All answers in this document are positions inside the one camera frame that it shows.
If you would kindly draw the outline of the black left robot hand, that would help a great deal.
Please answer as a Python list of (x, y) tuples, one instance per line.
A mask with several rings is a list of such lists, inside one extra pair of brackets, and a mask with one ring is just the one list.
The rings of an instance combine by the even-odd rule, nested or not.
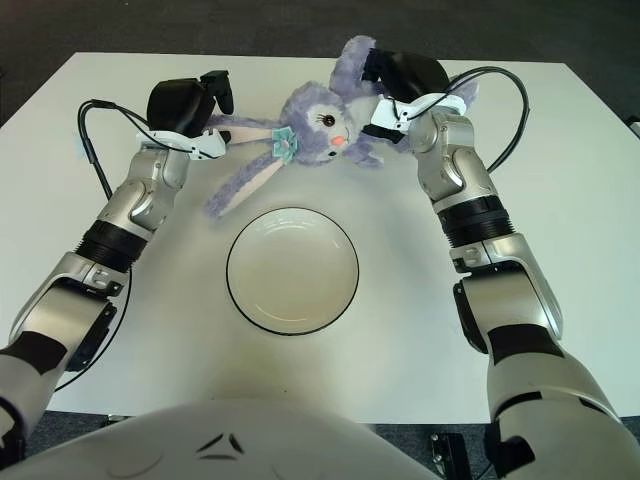
[(140, 149), (180, 163), (224, 156), (230, 136), (208, 125), (215, 109), (234, 111), (226, 70), (159, 82), (148, 99), (147, 126), (138, 133)]

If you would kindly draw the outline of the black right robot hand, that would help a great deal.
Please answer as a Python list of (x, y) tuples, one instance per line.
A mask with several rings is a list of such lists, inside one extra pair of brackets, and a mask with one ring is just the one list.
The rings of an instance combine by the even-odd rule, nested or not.
[(379, 90), (377, 104), (362, 132), (399, 143), (414, 120), (435, 107), (456, 115), (466, 113), (469, 102), (450, 85), (439, 61), (408, 52), (372, 48), (361, 81)]

